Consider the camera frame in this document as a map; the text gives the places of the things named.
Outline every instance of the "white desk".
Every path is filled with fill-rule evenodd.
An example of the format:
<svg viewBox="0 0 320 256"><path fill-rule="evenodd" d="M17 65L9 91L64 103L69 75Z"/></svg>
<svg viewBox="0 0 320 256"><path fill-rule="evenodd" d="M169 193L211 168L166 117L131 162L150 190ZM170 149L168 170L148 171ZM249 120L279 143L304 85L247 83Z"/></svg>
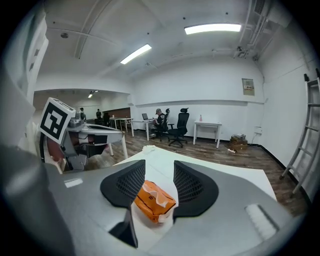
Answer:
<svg viewBox="0 0 320 256"><path fill-rule="evenodd" d="M109 120L114 120L114 127L117 129L117 120L121 120L121 119L123 119L123 118L122 117L110 117Z"/></svg>
<svg viewBox="0 0 320 256"><path fill-rule="evenodd" d="M156 183L160 188L171 195L177 204L179 204L178 192L173 181L175 160L202 165L223 173L241 177L256 185L274 200L277 200L265 172L261 169L233 167L198 160L189 156L158 148L154 145L143 147L142 152L139 152L138 154L135 154L128 159L117 163L117 165L141 159L145 160L145 179ZM173 226L173 219L171 217L169 217L168 220L161 225L151 222L141 212L135 203L132 204L131 210L135 234L139 241L138 248L142 251L146 252L149 250Z"/></svg>
<svg viewBox="0 0 320 256"><path fill-rule="evenodd" d="M221 131L222 123L220 123L220 122L207 122L207 121L194 121L193 145L196 144L197 126L217 128L218 131L217 131L217 134L215 135L215 142L217 142L216 143L216 148L219 148L220 131Z"/></svg>
<svg viewBox="0 0 320 256"><path fill-rule="evenodd" d="M122 131L121 121L124 121L124 123L125 123L125 130L126 130L126 133L128 133L128 126L127 126L127 125L131 124L132 118L125 117L125 118L120 118L120 119L118 119L118 120L120 120L120 128L121 128L121 131Z"/></svg>
<svg viewBox="0 0 320 256"><path fill-rule="evenodd" d="M132 119L131 120L132 137L135 136L133 122L145 124L145 126L146 126L146 140L149 141L149 124L152 124L154 122L154 120L133 120Z"/></svg>

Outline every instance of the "ceiling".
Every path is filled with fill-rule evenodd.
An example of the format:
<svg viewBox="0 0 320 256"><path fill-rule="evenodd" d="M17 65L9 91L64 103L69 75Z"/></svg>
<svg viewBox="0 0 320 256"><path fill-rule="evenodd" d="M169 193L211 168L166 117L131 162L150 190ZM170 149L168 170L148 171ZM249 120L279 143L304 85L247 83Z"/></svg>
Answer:
<svg viewBox="0 0 320 256"><path fill-rule="evenodd" d="M46 97L54 97L55 95L65 95L72 96L77 95L83 97L84 99L88 98L92 90L90 89L51 89L51 90L38 90L34 92L35 96L46 96ZM127 95L126 93L108 91L108 90L99 90L95 92L92 98L103 98L103 97L114 97L116 95Z"/></svg>
<svg viewBox="0 0 320 256"><path fill-rule="evenodd" d="M252 58L279 25L269 21L256 44L247 46L260 17L254 12L256 0L252 0L244 30L249 3L249 0L46 0L49 45L40 72L134 78L188 58L238 58L238 46L242 51L248 50L245 58ZM184 27L206 23L237 23L242 29L191 35L184 31ZM68 38L62 38L62 33L67 33ZM152 49L126 65L120 64L145 44Z"/></svg>

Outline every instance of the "standing person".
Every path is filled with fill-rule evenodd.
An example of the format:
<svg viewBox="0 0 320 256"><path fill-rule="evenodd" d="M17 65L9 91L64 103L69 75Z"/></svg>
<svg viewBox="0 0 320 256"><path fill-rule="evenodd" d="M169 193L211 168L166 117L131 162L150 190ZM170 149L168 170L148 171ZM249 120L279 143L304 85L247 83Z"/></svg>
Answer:
<svg viewBox="0 0 320 256"><path fill-rule="evenodd" d="M80 107L80 117L82 120L84 120L85 122L87 121L87 117L86 117L86 114L85 114L85 111L84 111L84 108L83 107Z"/></svg>
<svg viewBox="0 0 320 256"><path fill-rule="evenodd" d="M95 115L97 119L101 119L101 112L99 108L98 108L98 111L95 113Z"/></svg>
<svg viewBox="0 0 320 256"><path fill-rule="evenodd" d="M110 126L110 115L108 112L103 114L103 123L105 126Z"/></svg>

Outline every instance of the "person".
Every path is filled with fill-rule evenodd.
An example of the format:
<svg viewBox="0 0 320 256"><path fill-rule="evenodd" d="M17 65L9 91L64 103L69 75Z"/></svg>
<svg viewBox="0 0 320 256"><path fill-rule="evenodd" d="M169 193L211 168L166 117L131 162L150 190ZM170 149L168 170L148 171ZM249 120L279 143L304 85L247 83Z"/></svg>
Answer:
<svg viewBox="0 0 320 256"><path fill-rule="evenodd" d="M108 112L105 112L104 114L103 114L103 123L104 123L104 125L105 126L110 126L110 115L109 115L109 113Z"/></svg>
<svg viewBox="0 0 320 256"><path fill-rule="evenodd" d="M164 119L165 119L165 114L162 113L160 108L156 109L155 114L158 115L158 118L154 119L153 124L154 124L155 127L161 126L163 121L164 121Z"/></svg>
<svg viewBox="0 0 320 256"><path fill-rule="evenodd" d="M151 132L152 132L151 136L156 136L154 134L154 132L156 132L156 131L159 132L160 131L161 125L162 125L162 123L164 122L164 119L165 119L165 114L162 113L160 108L156 109L155 114L158 115L158 117L153 120L153 125L152 125L152 127L150 129Z"/></svg>
<svg viewBox="0 0 320 256"><path fill-rule="evenodd" d="M84 120L85 122L87 121L87 117L83 107L80 107L80 116L82 120Z"/></svg>
<svg viewBox="0 0 320 256"><path fill-rule="evenodd" d="M98 108L98 111L95 113L95 115L97 119L101 119L101 112L99 108Z"/></svg>

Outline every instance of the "wall outlet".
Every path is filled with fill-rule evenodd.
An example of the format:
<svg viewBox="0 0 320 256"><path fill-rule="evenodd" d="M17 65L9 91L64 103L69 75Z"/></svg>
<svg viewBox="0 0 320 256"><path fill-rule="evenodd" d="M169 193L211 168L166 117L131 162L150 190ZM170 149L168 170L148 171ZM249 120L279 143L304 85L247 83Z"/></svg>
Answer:
<svg viewBox="0 0 320 256"><path fill-rule="evenodd" d="M255 126L254 133L255 134L262 134L262 128L260 126Z"/></svg>

